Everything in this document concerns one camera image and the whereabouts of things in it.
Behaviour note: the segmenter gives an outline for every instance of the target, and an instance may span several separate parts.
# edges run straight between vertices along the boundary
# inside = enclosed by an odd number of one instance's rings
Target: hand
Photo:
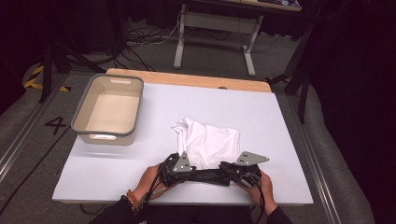
[[[274,200],[273,185],[271,178],[265,172],[263,171],[261,172],[262,172],[262,179],[261,179],[262,194],[264,195],[264,200],[265,200],[264,212],[265,215],[269,217],[269,215],[277,208],[277,204]],[[235,183],[235,184],[244,191],[246,191],[250,195],[251,200],[258,206],[260,206],[261,195],[259,189],[257,189],[256,186],[248,188],[240,183]]]
[[[145,173],[142,174],[142,177],[140,177],[139,184],[137,185],[136,189],[133,190],[133,194],[137,199],[137,202],[140,204],[142,201],[143,196],[149,192],[149,188],[151,187],[152,181],[154,180],[155,176],[158,173],[158,168],[160,167],[160,164],[157,164],[155,166],[150,166],[146,169]],[[161,189],[160,192],[158,193],[153,193],[150,196],[150,200],[159,198],[161,195],[163,195],[166,191],[169,189],[173,188],[167,188],[162,182],[161,179],[158,177],[155,184],[154,184],[155,189],[154,190],[159,190]]]

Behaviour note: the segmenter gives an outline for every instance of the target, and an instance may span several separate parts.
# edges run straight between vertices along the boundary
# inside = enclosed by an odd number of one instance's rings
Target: plastic bin
[[[89,144],[131,145],[143,87],[140,77],[94,76],[78,104],[73,130]]]

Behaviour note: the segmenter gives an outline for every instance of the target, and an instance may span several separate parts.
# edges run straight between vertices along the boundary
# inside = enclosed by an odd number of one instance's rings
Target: person's left hand
[[[155,166],[149,166],[145,173],[142,174],[142,177],[140,177],[139,184],[137,185],[136,189],[133,190],[134,196],[136,197],[138,203],[140,204],[143,196],[149,192],[149,188],[151,187],[152,181],[154,181],[155,176],[158,173],[158,168],[160,167],[160,164],[157,164]],[[155,184],[154,184],[154,192],[155,190],[158,190],[158,193],[153,193],[150,196],[150,200],[159,198],[161,195],[163,195],[166,191],[169,189],[173,188],[174,186],[167,188],[164,183],[161,182],[161,179],[158,177]]]

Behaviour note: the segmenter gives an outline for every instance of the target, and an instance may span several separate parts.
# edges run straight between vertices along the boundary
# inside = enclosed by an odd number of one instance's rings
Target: white cloth
[[[198,170],[219,169],[221,161],[239,157],[239,131],[220,129],[184,118],[172,125],[178,133],[178,154],[187,152],[190,164]]]

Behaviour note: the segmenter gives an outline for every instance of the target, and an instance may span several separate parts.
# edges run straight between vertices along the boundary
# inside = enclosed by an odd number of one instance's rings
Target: white metal table leg
[[[254,70],[253,61],[251,61],[250,52],[253,48],[254,41],[256,40],[257,33],[260,30],[260,26],[262,25],[262,16],[257,18],[257,23],[254,25],[253,32],[250,35],[250,42],[248,46],[243,46],[243,51],[245,55],[245,61],[247,62],[247,71],[250,77],[256,76],[256,71]]]
[[[178,42],[177,49],[175,55],[174,68],[179,69],[181,67],[181,59],[183,58],[183,49],[184,49],[184,25],[186,20],[186,5],[181,6],[181,15],[179,22],[179,34],[178,34]]]

